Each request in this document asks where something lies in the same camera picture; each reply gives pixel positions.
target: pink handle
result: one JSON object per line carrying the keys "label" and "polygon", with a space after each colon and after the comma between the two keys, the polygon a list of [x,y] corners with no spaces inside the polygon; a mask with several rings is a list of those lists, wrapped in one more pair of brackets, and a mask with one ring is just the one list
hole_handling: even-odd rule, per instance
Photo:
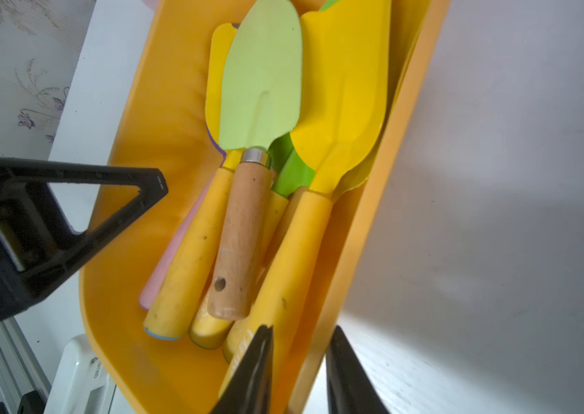
{"label": "pink handle", "polygon": [[156,6],[159,5],[159,0],[142,0],[142,2],[154,11],[156,11]]}
{"label": "pink handle", "polygon": [[181,241],[184,239],[184,235],[186,235],[188,226],[191,225],[191,221],[193,221],[195,213],[197,213],[200,204],[203,203],[207,189],[209,188],[209,185],[213,179],[214,177],[212,176],[212,178],[207,182],[207,185],[205,186],[203,192],[200,193],[198,199],[195,201],[191,211],[188,212],[186,218],[184,218],[184,221],[182,221],[179,225],[177,232],[174,236],[172,236],[170,244],[168,244],[168,247],[165,249],[163,256],[161,256],[158,264],[154,268],[152,275],[149,277],[149,280],[147,280],[147,285],[142,288],[139,302],[140,306],[142,306],[144,309],[149,310],[149,308],[152,306],[152,303],[154,302],[154,298],[156,298],[156,295],[161,289],[161,285],[164,284],[165,274],[167,273],[167,270],[172,263],[172,259],[175,257],[175,253],[177,252]]}

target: wooden handle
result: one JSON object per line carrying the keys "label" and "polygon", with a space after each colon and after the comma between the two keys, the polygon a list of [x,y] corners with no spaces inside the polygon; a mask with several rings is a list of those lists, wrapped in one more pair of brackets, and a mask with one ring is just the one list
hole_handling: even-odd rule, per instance
{"label": "wooden handle", "polygon": [[271,172],[242,162],[234,171],[212,285],[210,315],[236,321],[248,316],[260,267],[262,223],[269,201]]}
{"label": "wooden handle", "polygon": [[230,382],[260,325],[275,327],[272,380],[274,384],[277,382],[301,320],[331,208],[331,200],[324,195],[313,191],[302,194],[288,233],[248,315],[246,329],[238,341],[219,395]]}

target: white plastic object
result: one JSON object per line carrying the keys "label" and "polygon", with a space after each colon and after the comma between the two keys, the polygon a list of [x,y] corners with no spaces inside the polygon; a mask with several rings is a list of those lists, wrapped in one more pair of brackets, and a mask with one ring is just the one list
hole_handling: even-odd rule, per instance
{"label": "white plastic object", "polygon": [[107,414],[114,392],[87,335],[78,335],[64,347],[43,414]]}

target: yellow handle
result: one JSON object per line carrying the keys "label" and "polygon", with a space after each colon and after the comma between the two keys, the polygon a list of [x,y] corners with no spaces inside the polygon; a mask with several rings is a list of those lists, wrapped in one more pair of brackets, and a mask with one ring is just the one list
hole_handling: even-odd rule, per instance
{"label": "yellow handle", "polygon": [[260,253],[263,256],[271,243],[274,231],[276,230],[276,227],[278,227],[278,223],[289,203],[288,199],[278,193],[270,191],[269,194],[269,205],[267,206],[267,212],[264,214],[264,223],[262,224],[262,244]]}
{"label": "yellow handle", "polygon": [[221,241],[233,175],[225,167],[216,170],[205,200],[147,312],[144,328],[150,335],[167,340],[186,335]]}
{"label": "yellow handle", "polygon": [[260,325],[273,326],[273,381],[276,382],[301,319],[332,203],[306,191],[248,315],[246,330],[221,385],[221,394]]}
{"label": "yellow handle", "polygon": [[225,337],[228,336],[232,322],[209,315],[208,304],[209,292],[205,294],[205,299],[193,318],[191,328],[188,330],[188,337],[201,348],[218,349]]}
{"label": "yellow handle", "polygon": [[[292,194],[291,200],[286,199],[282,195],[271,192],[271,200],[269,204],[269,211],[265,216],[265,226],[262,231],[262,251],[266,252],[262,260],[262,267],[260,269],[260,277],[255,283],[255,294],[260,291],[262,282],[264,282],[264,272],[271,263],[278,248],[283,242],[283,237],[288,232],[292,218],[296,212],[296,206],[299,205],[301,195],[308,187],[298,188]],[[232,360],[232,356],[237,352],[239,341],[246,330],[248,318],[240,319],[234,323],[230,329],[228,337],[223,343],[223,356],[228,363]]]}

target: floral wallpaper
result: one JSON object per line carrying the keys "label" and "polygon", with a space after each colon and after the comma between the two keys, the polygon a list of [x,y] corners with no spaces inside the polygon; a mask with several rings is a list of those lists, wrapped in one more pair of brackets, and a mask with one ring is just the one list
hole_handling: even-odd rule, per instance
{"label": "floral wallpaper", "polygon": [[94,0],[0,0],[0,156],[45,160]]}

